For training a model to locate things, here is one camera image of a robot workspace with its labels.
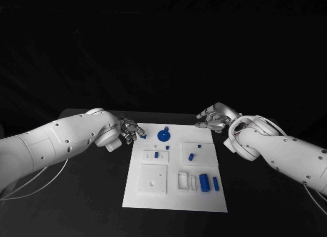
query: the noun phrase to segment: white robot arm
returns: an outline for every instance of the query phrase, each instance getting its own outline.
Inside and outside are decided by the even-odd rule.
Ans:
[[[61,118],[31,131],[0,140],[0,192],[17,179],[81,153],[92,142],[113,151],[122,144],[145,138],[129,118],[117,119],[97,108]]]
[[[208,128],[217,133],[228,125],[228,138],[224,146],[253,161],[260,155],[269,166],[327,195],[327,150],[286,136],[277,126],[260,116],[241,116],[224,104],[215,103],[198,115],[205,122],[195,127]]]

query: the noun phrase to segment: dark wall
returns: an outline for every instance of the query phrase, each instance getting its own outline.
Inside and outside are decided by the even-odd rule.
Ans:
[[[0,9],[0,121],[14,133],[66,108],[197,114],[215,102],[274,118],[290,135],[313,124],[327,114],[327,18],[179,6]]]

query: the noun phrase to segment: cable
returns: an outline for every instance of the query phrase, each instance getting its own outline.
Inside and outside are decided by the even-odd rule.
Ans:
[[[25,185],[28,185],[33,182],[33,180],[40,176],[45,168],[47,167],[43,168],[43,170],[37,173],[37,175],[15,190],[12,190],[4,197],[0,198],[0,201],[4,200],[5,197],[11,196],[20,189],[25,187]]]
[[[325,200],[327,202],[327,198],[322,196],[322,194],[316,191],[318,195],[320,196],[320,198]]]
[[[20,196],[20,197],[11,197],[11,198],[7,198],[7,199],[2,199],[2,200],[11,200],[11,199],[18,199],[18,198],[24,198],[24,197],[27,197],[27,196],[30,196],[30,195],[33,195],[34,193],[37,193],[41,189],[44,189],[45,187],[47,187],[47,185],[53,182],[53,180],[56,179],[56,177],[58,176],[58,174],[60,174],[60,172],[61,172],[61,170],[63,170],[63,168],[64,168],[64,165],[61,166],[61,169],[60,169],[60,171],[58,171],[58,173],[57,173],[57,175],[53,177],[53,179],[50,180],[50,182],[37,190],[37,191],[34,191],[33,193],[30,193],[28,195],[24,195],[24,196]]]
[[[319,204],[318,204],[318,202],[316,202],[316,200],[313,199],[313,197],[312,197],[312,195],[310,195],[310,192],[309,192],[309,190],[308,190],[308,187],[303,185],[303,187],[305,187],[305,190],[306,190],[306,192],[308,192],[308,194],[309,194],[309,196],[310,196],[310,198],[312,198],[312,201],[315,202],[315,204],[318,205],[318,207],[319,207],[319,209],[322,210],[322,212],[325,213],[325,215],[327,215],[327,212],[325,212],[325,210],[320,208],[320,206],[319,206]]]
[[[276,124],[274,124],[272,121],[269,121],[264,117],[261,117],[261,116],[259,116],[259,115],[257,115],[257,117],[259,117],[259,118],[263,118],[263,119],[272,124],[272,126],[274,127],[274,129],[282,133],[282,135],[286,136],[286,133],[283,132],[283,130],[276,126]],[[310,198],[312,198],[312,201],[315,202],[315,204],[318,205],[319,209],[322,210],[322,212],[323,212],[325,215],[327,215],[325,210],[320,208],[320,206],[319,206],[316,200],[313,199],[313,197],[312,197],[312,195],[310,195],[310,192],[309,192],[309,190],[308,190],[308,187],[306,187],[305,185],[303,185],[303,187],[305,187],[305,190],[306,190],[306,192],[308,192],[308,194],[309,194],[309,196],[310,196]]]

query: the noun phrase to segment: table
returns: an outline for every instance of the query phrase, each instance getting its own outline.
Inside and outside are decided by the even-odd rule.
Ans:
[[[58,118],[86,111],[66,109]],[[143,123],[200,121],[195,115],[109,112]],[[0,237],[327,236],[327,216],[302,184],[273,170],[261,157],[247,161],[233,154],[221,144],[225,132],[211,136],[228,213],[122,208],[132,145],[109,153],[92,144],[38,193],[5,201]],[[17,196],[40,188],[61,165],[50,166]]]

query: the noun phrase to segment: small blue part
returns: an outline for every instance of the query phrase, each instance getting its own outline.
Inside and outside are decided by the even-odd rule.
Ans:
[[[218,191],[218,185],[217,185],[217,179],[212,177],[212,183],[214,183],[214,190]]]
[[[210,187],[208,187],[207,175],[205,174],[200,174],[198,178],[200,178],[200,190],[202,192],[208,192],[210,191]]]
[[[188,160],[191,161],[194,159],[192,153],[189,154]]]
[[[165,142],[169,139],[168,127],[164,127],[164,130],[158,132],[156,137],[161,142]]]

